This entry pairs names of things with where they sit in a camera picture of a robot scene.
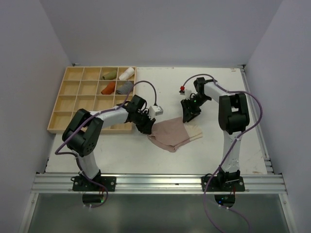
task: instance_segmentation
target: table top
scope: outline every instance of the table top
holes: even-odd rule
[[[182,116],[179,95],[180,86],[195,74],[213,75],[221,86],[228,90],[245,90],[239,69],[193,68],[193,67],[138,67],[137,81],[150,81],[157,91],[157,104],[164,114],[157,116],[156,123]],[[193,81],[186,89],[194,91]],[[141,83],[136,94],[146,99],[148,106],[154,102],[152,88]],[[250,125],[254,124],[250,111]],[[132,134],[102,134],[94,150],[96,163],[102,173],[148,173],[148,174],[206,174],[215,171],[223,156],[224,135],[218,124],[218,103],[208,101],[201,106],[201,114],[194,120],[203,131],[203,137],[194,140],[175,153],[160,149],[137,129]],[[61,145],[61,134],[55,136],[46,172],[78,172],[72,155],[55,155]],[[264,151],[260,148],[256,130],[245,134],[241,141],[241,174],[267,174]]]

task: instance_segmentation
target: wooden compartment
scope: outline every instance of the wooden compartment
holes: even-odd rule
[[[82,80],[98,80],[100,72],[100,67],[85,67]]]
[[[100,79],[100,80],[103,80],[103,76],[104,76],[105,74],[110,73],[110,72],[113,71],[113,70],[118,71],[118,67],[102,67],[102,69],[101,69],[101,74],[100,74],[99,79]]]
[[[71,120],[72,112],[54,112],[52,114],[48,130],[51,133],[62,133]]]
[[[129,67],[119,67],[118,68],[118,76],[117,79],[119,80],[119,77],[121,74],[123,74]],[[135,70],[135,73],[128,79],[128,80],[135,80],[136,77],[136,67],[132,67]]]
[[[109,83],[111,83],[111,82],[116,82],[116,81],[113,81],[113,80],[111,80],[111,81],[109,81],[109,80],[107,80],[107,81],[98,81],[98,86],[97,86],[96,95],[102,95],[102,94],[101,94],[101,91],[102,91],[103,89],[105,89],[105,88],[107,87],[107,85],[108,85]]]
[[[63,81],[60,88],[60,95],[77,95],[80,81]]]
[[[83,67],[68,67],[64,75],[64,80],[81,80]]]
[[[135,83],[135,74],[129,81]],[[117,71],[117,77],[126,71],[128,67],[67,67],[54,109],[48,126],[51,133],[63,133],[77,110],[84,108],[88,111],[109,109],[122,103],[126,95],[102,95],[101,91],[110,82],[116,82],[116,87],[122,86],[126,81],[118,79],[105,80],[101,77],[113,70]],[[135,89],[130,93],[128,100],[132,99]],[[114,125],[102,129],[101,133],[130,133],[131,123]]]
[[[84,108],[85,110],[92,111],[94,106],[95,96],[77,96],[74,111]]]
[[[78,95],[96,95],[98,81],[81,81]]]
[[[113,107],[113,96],[96,96],[95,104],[94,104],[94,111],[109,109]]]
[[[59,96],[54,110],[71,112],[73,110],[75,100],[75,96]]]
[[[134,81],[133,80],[126,80],[126,81],[121,81],[121,80],[117,80],[117,85],[116,85],[116,90],[118,90],[120,87],[122,87],[127,81],[131,82],[134,85]]]

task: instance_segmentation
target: folded cloth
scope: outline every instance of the folded cloth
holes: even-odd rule
[[[156,146],[175,152],[180,146],[202,137],[202,130],[191,123],[183,123],[181,117],[154,124],[148,135]]]

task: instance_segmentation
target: beige cloth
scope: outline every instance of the beige cloth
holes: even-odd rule
[[[178,117],[154,124],[148,138],[156,146],[175,152],[180,146],[202,136],[202,131],[197,125],[184,124],[183,119]]]

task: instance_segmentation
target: wooden grid shelf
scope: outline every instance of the wooden grid shelf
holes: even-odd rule
[[[122,103],[126,95],[118,95],[116,89],[123,86],[126,81],[119,80],[129,67],[67,67],[59,89],[49,122],[48,131],[51,133],[63,133],[77,110],[84,108],[88,111],[99,111],[112,108]],[[136,81],[135,73],[128,80]],[[117,71],[117,78],[103,80],[103,76],[111,71]],[[110,82],[115,82],[115,90],[111,95],[102,95],[101,91]],[[135,94],[135,88],[127,100],[131,100]],[[132,123],[118,124],[102,129],[101,133],[131,133]]]

